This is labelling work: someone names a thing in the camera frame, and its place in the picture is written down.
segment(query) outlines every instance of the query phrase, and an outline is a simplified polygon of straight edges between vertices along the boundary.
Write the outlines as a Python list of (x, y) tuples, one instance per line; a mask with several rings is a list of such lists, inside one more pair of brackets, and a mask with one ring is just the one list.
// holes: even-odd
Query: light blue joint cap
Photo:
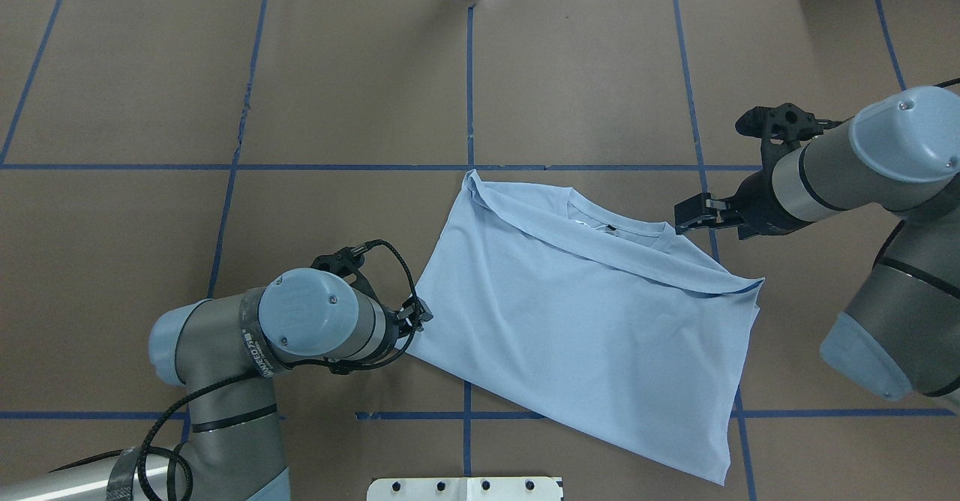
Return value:
[(281, 350), (315, 357), (345, 343), (359, 313), (357, 296), (342, 278), (314, 268), (294, 268), (264, 289), (260, 328)]
[(154, 328), (150, 331), (150, 340), (148, 341), (148, 351), (150, 352), (150, 364), (157, 368), (157, 377), (161, 378), (167, 385), (174, 387), (183, 387), (184, 382), (177, 375), (177, 343), (179, 334), (186, 324), (194, 310), (202, 303), (210, 300), (205, 298), (194, 302), (189, 306), (181, 306), (175, 310), (162, 314), (160, 319), (154, 323)]
[(290, 501), (290, 467), (282, 470), (247, 501)]
[(910, 380), (874, 337), (841, 312), (820, 344), (820, 357), (860, 387), (892, 402), (913, 391)]
[(861, 162), (889, 179), (950, 179), (960, 172), (960, 97), (946, 88), (909, 88), (858, 112), (849, 136)]

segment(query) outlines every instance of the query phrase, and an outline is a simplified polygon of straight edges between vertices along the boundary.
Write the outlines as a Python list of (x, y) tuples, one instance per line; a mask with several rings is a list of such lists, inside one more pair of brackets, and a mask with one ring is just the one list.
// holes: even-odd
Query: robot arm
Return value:
[(960, 412), (960, 97), (910, 88), (842, 124), (792, 104), (754, 108), (737, 131), (762, 139), (763, 169), (734, 196), (676, 205), (676, 231), (786, 235), (881, 204), (901, 223), (820, 356), (882, 398), (916, 389)]
[[(411, 299), (402, 310), (381, 304), (359, 271), (363, 254), (375, 245), (391, 249), (407, 273)], [(347, 283), (350, 275), (355, 279)], [(431, 317), (404, 261), (384, 241), (319, 256), (311, 268), (284, 272), (265, 288), (178, 307), (154, 324), (150, 359), (164, 382), (190, 392), (181, 400), (189, 400), (190, 440), (172, 450), (187, 466), (143, 450), (159, 421), (141, 447), (0, 487), (0, 499), (289, 501), (271, 378), (305, 364), (325, 365), (334, 374), (390, 364)], [(401, 350), (390, 355), (404, 337)], [(134, 471), (138, 480), (150, 481), (142, 495)]]

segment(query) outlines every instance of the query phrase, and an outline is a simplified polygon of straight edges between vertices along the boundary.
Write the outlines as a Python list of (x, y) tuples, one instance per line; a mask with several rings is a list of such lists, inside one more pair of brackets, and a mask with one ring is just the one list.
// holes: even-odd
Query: folded shirt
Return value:
[(762, 282), (572, 187), (469, 172), (417, 283), (434, 319), (409, 352), (722, 485)]

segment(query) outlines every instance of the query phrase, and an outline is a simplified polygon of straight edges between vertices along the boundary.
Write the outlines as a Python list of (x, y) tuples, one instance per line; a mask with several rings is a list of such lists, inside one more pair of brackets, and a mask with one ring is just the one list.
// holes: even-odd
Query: blue tape grid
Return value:
[[(700, 187), (703, 191), (709, 190), (707, 183), (708, 172), (754, 172), (759, 166), (711, 166), (705, 162), (700, 139), (700, 130), (697, 122), (696, 107), (693, 98), (693, 83), (690, 77), (689, 60), (686, 53), (686, 41), (683, 37), (683, 20), (681, 16), (680, 0), (673, 0), (674, 16), (676, 20), (676, 36), (678, 37), (679, 55), (681, 56), (683, 81), (690, 117), (691, 134), (697, 157), (697, 165), (476, 165), (474, 155), (474, 127), (473, 127), (473, 20), (475, 5), (467, 8), (466, 19), (466, 165), (338, 165), (338, 163), (240, 163), (240, 153), (243, 148), (244, 132), (250, 110), (251, 92), (254, 87), (254, 74), (257, 71), (257, 57), (260, 54), (260, 41), (263, 35), (264, 20), (266, 19), (268, 0), (261, 0), (259, 20), (256, 27), (256, 36), (253, 43), (253, 53), (250, 57), (250, 77), (247, 80), (247, 90), (244, 94), (244, 107), (241, 111), (237, 131), (237, 146), (230, 163), (6, 163), (17, 124), (26, 105), (30, 88), (33, 86), (35, 74), (41, 66), (44, 50), (57, 20), (63, 0), (55, 1), (50, 19), (39, 43), (37, 55), (31, 64), (20, 99), (13, 114), (13, 121), (7, 129), (3, 149), (0, 150), (0, 170), (229, 170), (226, 194), (223, 198), (223, 213), (220, 216), (214, 262), (210, 272), (210, 281), (207, 296), (212, 296), (219, 275), (220, 259), (223, 253), (223, 240), (226, 232), (227, 217), (230, 213), (230, 204), (233, 201), (233, 187), (236, 183), (236, 174), (239, 170), (394, 170), (394, 172), (466, 172), (467, 170), (484, 170), (498, 172), (498, 170), (537, 170), (537, 172), (552, 172), (552, 170), (577, 170), (577, 172), (697, 172), (700, 177)], [(882, 0), (874, 0), (877, 6), (877, 16), (883, 32), (883, 37), (890, 53), (892, 69), (901, 90), (905, 90), (901, 67), (894, 49), (884, 15)], [(710, 248), (714, 259), (719, 261), (716, 234), (710, 230)], [(473, 420), (539, 420), (543, 415), (537, 412), (483, 412), (473, 411), (473, 386), (463, 382), (463, 411), (462, 412), (357, 412), (357, 420), (459, 420), (463, 423), (463, 474), (470, 476), (473, 472), (471, 461), (471, 423)], [(30, 412), (30, 411), (0, 411), (0, 419), (4, 420), (155, 420), (161, 416), (160, 412)], [(747, 419), (816, 419), (816, 418), (883, 418), (884, 416), (953, 416), (947, 409), (744, 409), (743, 397), (740, 388), (734, 396), (733, 411), (730, 419), (736, 420), (740, 432), (741, 450), (743, 452), (744, 467), (747, 477), (748, 496), (751, 501), (757, 500), (757, 488), (753, 474), (753, 461), (750, 456), (750, 443), (747, 436)], [(172, 420), (181, 420), (181, 437), (186, 440), (190, 430), (190, 416), (188, 412), (177, 412)]]

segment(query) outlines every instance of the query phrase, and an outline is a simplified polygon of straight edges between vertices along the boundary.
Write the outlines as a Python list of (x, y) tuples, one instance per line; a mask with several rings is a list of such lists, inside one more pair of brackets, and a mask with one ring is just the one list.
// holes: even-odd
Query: white mounting bracket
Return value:
[(554, 477), (377, 479), (367, 501), (563, 501), (563, 480)]

